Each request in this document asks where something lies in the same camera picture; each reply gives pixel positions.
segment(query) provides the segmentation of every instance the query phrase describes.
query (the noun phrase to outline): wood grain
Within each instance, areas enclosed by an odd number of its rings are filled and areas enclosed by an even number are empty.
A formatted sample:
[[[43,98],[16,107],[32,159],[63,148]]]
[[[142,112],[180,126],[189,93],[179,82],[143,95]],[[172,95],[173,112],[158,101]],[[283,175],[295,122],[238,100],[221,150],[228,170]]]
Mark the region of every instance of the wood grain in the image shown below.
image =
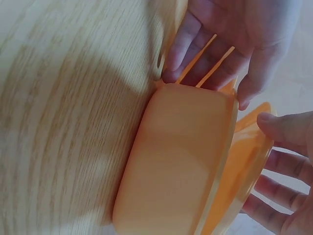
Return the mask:
[[[0,1],[0,234],[114,234],[114,198],[185,5]]]

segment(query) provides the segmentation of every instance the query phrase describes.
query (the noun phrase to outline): orange plastic container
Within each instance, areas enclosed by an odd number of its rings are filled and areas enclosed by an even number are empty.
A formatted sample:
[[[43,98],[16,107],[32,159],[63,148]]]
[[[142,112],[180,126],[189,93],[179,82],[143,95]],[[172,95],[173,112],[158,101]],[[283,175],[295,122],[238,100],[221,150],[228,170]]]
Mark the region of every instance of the orange plastic container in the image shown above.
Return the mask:
[[[113,210],[120,235],[223,234],[258,179],[273,142],[239,122],[229,84],[221,91],[162,85],[141,121]]]

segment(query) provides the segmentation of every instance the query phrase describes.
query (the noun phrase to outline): table surface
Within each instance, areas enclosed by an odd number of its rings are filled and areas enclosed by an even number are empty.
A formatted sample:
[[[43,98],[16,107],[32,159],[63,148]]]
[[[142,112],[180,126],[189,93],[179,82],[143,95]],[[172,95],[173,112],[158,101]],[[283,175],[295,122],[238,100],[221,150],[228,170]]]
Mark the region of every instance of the table surface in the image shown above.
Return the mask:
[[[0,1],[0,234],[114,234],[123,169],[185,6]]]

